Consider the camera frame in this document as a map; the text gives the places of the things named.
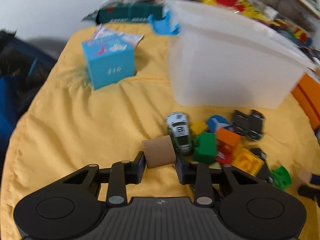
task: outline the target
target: blue box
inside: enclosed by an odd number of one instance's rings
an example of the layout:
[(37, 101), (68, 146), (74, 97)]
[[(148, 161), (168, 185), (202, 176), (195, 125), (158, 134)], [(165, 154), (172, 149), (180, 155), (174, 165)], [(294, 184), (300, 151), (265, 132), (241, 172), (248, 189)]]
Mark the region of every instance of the blue box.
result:
[(134, 48), (117, 35), (81, 43), (94, 89), (134, 75)]

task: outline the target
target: storage container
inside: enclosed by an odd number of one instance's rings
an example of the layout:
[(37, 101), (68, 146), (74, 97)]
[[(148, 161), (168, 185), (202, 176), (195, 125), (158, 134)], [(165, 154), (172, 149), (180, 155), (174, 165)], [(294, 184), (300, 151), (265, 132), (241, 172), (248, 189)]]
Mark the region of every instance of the storage container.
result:
[(166, 0), (168, 72), (183, 106), (276, 108), (313, 63), (262, 23), (225, 9)]

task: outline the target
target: orange box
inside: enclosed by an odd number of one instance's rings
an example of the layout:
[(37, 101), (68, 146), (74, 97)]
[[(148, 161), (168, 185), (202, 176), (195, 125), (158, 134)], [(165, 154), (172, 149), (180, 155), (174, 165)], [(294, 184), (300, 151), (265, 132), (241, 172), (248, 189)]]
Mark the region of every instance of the orange box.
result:
[(241, 140), (240, 135), (224, 128), (220, 128), (216, 135), (218, 147), (222, 147), (229, 152), (233, 152)]
[(310, 119), (313, 130), (320, 127), (320, 84), (305, 74), (291, 91)]

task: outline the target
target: green lego brick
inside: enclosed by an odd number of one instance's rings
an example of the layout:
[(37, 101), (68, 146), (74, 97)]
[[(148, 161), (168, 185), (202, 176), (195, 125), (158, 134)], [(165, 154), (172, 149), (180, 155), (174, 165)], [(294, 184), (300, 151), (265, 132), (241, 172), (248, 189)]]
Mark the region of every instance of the green lego brick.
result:
[(196, 138), (196, 147), (193, 159), (197, 162), (211, 164), (216, 159), (217, 141), (214, 133), (202, 132)]
[(271, 177), (273, 178), (273, 186), (281, 190), (285, 190), (292, 184), (290, 174), (284, 166), (272, 171)]

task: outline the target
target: yellow fabric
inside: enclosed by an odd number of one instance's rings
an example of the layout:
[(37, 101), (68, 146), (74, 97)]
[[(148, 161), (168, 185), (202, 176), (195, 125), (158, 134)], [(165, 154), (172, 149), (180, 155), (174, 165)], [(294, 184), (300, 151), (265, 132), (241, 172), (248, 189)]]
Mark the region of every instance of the yellow fabric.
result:
[[(231, 107), (182, 107), (174, 101), (166, 71), (166, 37), (155, 36), (144, 24), (109, 27), (145, 34), (135, 50), (136, 76), (92, 90), (80, 42), (90, 38), (94, 28), (70, 38), (11, 137), (1, 187), (2, 240), (20, 239), (12, 214), (21, 198), (89, 163), (105, 168), (133, 160), (142, 141), (166, 134), (169, 113), (183, 111), (191, 123), (213, 114), (230, 119)], [(258, 144), (267, 153), (269, 166), (282, 164), (294, 174), (301, 165), (320, 173), (320, 147), (293, 96), (276, 110), (258, 110), (266, 116), (265, 136)], [(128, 185), (127, 193), (129, 198), (192, 196), (188, 186), (178, 183), (173, 167), (146, 169), (142, 183)], [(99, 199), (105, 196), (106, 185)], [(303, 200), (311, 211), (301, 239), (318, 239), (318, 209), (315, 202)]]

